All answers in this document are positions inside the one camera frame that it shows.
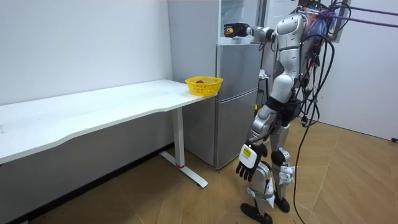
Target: metal frame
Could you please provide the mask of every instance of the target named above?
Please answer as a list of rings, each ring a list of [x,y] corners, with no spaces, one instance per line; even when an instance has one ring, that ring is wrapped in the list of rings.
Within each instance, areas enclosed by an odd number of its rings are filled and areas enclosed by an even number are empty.
[[[194,180],[200,187],[207,186],[207,181],[201,178],[194,171],[185,166],[184,157],[184,131],[182,123],[182,108],[177,108],[172,111],[173,113],[173,130],[174,130],[174,148],[175,158],[167,152],[161,152],[160,155],[179,168],[184,174],[187,174]]]

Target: desk top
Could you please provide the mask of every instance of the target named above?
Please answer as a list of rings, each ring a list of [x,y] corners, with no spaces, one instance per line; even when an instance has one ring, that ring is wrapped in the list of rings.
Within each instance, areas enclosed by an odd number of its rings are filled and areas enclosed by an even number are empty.
[[[0,164],[204,99],[186,84],[157,80],[0,106]]]

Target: robot knee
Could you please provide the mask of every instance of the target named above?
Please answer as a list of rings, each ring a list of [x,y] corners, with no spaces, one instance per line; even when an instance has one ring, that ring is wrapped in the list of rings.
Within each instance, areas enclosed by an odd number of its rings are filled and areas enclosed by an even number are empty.
[[[286,162],[286,157],[281,151],[274,151],[271,153],[271,161],[277,166],[282,166]]]

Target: yellow basket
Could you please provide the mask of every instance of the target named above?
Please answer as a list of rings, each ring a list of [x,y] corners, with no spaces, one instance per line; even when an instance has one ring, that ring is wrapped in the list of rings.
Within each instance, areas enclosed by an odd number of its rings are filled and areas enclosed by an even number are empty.
[[[189,92],[195,96],[212,96],[220,90],[222,78],[215,77],[193,77],[185,81]]]

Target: baseboard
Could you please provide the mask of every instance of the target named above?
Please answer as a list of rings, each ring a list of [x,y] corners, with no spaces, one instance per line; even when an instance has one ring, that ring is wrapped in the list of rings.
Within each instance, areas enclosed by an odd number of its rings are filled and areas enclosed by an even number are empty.
[[[168,145],[166,145],[166,146],[164,146],[164,147],[162,147],[162,148],[160,148],[160,149],[158,149],[158,150],[156,150],[156,151],[154,151],[154,152],[152,152],[134,162],[131,162],[121,168],[118,168],[117,170],[114,170],[114,171],[112,171],[112,172],[110,172],[110,173],[108,173],[108,174],[82,186],[82,187],[79,187],[78,189],[73,190],[73,191],[67,193],[66,195],[61,196],[61,197],[41,206],[39,208],[36,208],[35,210],[33,210],[25,215],[22,215],[16,219],[14,219],[11,222],[8,222],[7,224],[21,224],[24,221],[33,220],[45,213],[57,208],[58,206],[74,199],[75,197],[80,196],[80,195],[86,193],[87,191],[94,189],[95,187],[98,187],[99,185],[131,170],[132,168],[138,166],[139,164],[142,164],[143,162],[148,161],[149,159],[152,159],[153,157],[159,155],[160,152],[166,151],[173,147],[174,147],[174,142],[170,143],[170,144],[168,144]]]

